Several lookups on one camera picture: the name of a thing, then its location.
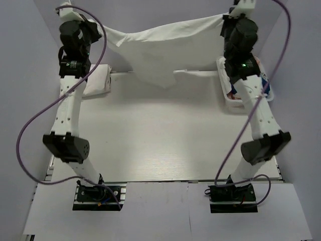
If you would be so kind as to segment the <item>white printed t shirt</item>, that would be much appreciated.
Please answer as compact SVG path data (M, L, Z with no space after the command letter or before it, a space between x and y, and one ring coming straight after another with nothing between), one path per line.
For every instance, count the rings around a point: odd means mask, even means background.
M262 80L262 86L265 86L266 82L268 81L268 77L265 73L265 69L263 67L263 65L261 64L260 60L258 57L254 57L259 69L260 69L260 76L261 76L261 80ZM235 90L234 86L230 83L230 78L228 77L226 70L225 70L225 58L223 56L219 57L217 59L217 66L218 66L218 71L219 73L221 73L222 77L220 78L223 81L223 86L225 88L227 97L229 99L233 99L233 100L239 100L240 97L237 94L237 91ZM274 98L273 92L271 90L271 87L267 87L267 89L265 90L265 97L267 98L268 101L272 101Z

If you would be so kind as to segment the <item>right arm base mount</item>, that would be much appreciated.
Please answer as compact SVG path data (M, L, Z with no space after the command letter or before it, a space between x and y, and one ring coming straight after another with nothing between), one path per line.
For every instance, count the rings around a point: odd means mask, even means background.
M208 186L211 213L257 213L257 203L252 184L243 187Z

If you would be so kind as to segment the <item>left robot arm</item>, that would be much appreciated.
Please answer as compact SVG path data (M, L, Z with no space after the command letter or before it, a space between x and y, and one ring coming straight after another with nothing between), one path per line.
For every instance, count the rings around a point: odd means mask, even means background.
M59 6L62 47L59 50L60 98L54 124L43 143L56 159L60 159L80 176L81 186L89 187L94 200L105 197L103 178L89 160L90 144L80 137L79 114L88 75L93 71L89 60L91 45L101 38L97 24L74 12L69 2Z

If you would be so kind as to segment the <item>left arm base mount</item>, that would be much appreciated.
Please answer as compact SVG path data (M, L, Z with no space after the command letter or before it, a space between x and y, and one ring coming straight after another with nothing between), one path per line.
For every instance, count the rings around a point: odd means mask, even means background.
M102 187L77 184L73 211L121 211L126 194L126 185L111 185L110 191Z

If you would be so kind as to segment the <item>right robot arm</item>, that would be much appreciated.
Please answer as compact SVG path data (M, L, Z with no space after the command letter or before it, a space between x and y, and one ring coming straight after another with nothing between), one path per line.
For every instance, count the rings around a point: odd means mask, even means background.
M257 171L280 153L291 140L274 118L262 84L261 71L252 54L258 39L258 27L250 15L255 1L234 1L223 15L221 36L224 38L225 70L231 85L239 94L248 119L241 131L251 127L252 140L241 145L241 161L228 177L227 196L240 199L244 186L250 184Z

